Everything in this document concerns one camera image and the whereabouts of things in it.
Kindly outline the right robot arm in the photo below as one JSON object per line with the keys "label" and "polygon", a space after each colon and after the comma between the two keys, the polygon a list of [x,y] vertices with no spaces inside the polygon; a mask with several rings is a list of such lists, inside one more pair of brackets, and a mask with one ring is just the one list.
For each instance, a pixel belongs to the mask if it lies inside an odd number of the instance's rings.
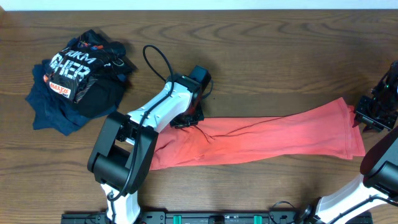
{"label": "right robot arm", "polygon": [[339,191],[320,197],[297,216],[296,223],[372,223],[370,209],[379,205],[397,206],[397,62],[355,108],[355,123],[365,131],[388,134],[364,156],[360,174]]}

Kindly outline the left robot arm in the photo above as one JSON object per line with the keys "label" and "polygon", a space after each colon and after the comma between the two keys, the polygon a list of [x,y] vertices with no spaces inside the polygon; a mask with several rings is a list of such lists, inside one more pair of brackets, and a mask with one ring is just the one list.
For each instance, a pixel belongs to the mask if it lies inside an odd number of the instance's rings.
{"label": "left robot arm", "polygon": [[167,126],[187,128],[203,121],[200,102],[211,82],[209,71],[197,65],[188,76],[169,76],[164,89],[139,109],[108,115],[87,163],[108,209],[77,222],[136,222],[141,212],[137,191],[149,173],[159,133]]}

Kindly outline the red printed t-shirt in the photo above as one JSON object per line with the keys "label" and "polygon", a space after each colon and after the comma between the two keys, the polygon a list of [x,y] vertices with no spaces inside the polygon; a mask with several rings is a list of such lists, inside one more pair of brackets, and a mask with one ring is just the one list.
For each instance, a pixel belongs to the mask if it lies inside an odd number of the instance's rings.
{"label": "red printed t-shirt", "polygon": [[354,108],[338,98],[284,117],[207,118],[196,126],[166,127],[151,170],[181,166],[241,164],[292,154],[363,157]]}

